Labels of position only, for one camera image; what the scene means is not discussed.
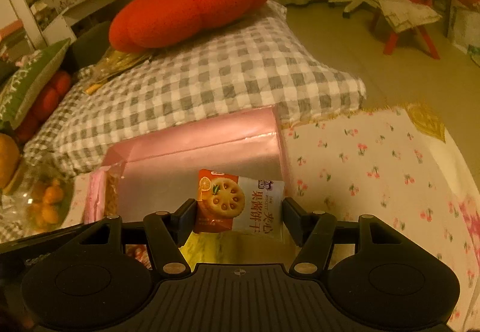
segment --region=red pillow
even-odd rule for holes
[[[53,114],[60,102],[60,96],[53,86],[48,83],[37,96],[30,112],[40,122],[45,122]]]
[[[40,128],[40,122],[33,116],[32,111],[28,111],[20,126],[15,129],[20,143],[26,143],[35,135]]]
[[[70,90],[71,76],[66,71],[59,70],[53,75],[48,84],[55,88],[60,98],[63,99]]]
[[[166,47],[203,29],[224,26],[267,0],[134,0],[110,26],[113,48],[138,53]]]

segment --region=pink storage box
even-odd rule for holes
[[[116,143],[102,165],[122,162],[118,214],[124,222],[142,221],[147,214],[173,212],[195,198],[202,168],[287,182],[282,144],[275,108],[263,107]]]

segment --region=pink snack package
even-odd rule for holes
[[[118,162],[111,166],[101,166],[90,173],[83,223],[96,222],[104,216],[117,213],[118,182],[122,168],[123,162]]]

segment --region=screw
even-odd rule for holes
[[[295,265],[294,270],[299,274],[308,275],[313,274],[317,270],[317,266],[311,263],[299,263]]]
[[[163,266],[163,270],[170,275],[181,274],[187,268],[182,263],[169,263]]]

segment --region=gray checkered blanket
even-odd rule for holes
[[[161,51],[92,96],[82,93],[90,72],[83,70],[25,158],[36,163],[51,152],[73,176],[97,167],[116,142],[219,114],[276,104],[280,120],[295,123],[357,110],[363,82],[315,60],[286,11],[269,1],[236,24]]]

